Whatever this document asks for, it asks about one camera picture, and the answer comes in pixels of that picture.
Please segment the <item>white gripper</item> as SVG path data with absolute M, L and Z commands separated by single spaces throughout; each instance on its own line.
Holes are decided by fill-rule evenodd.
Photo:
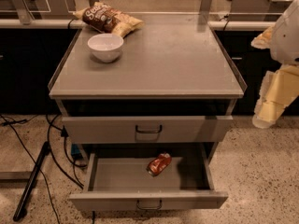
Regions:
M 254 108 L 252 124 L 260 129 L 274 125 L 299 96 L 299 0 L 293 0 L 273 26 L 254 37 L 256 49 L 269 49 L 271 57 L 284 65 L 267 71 Z

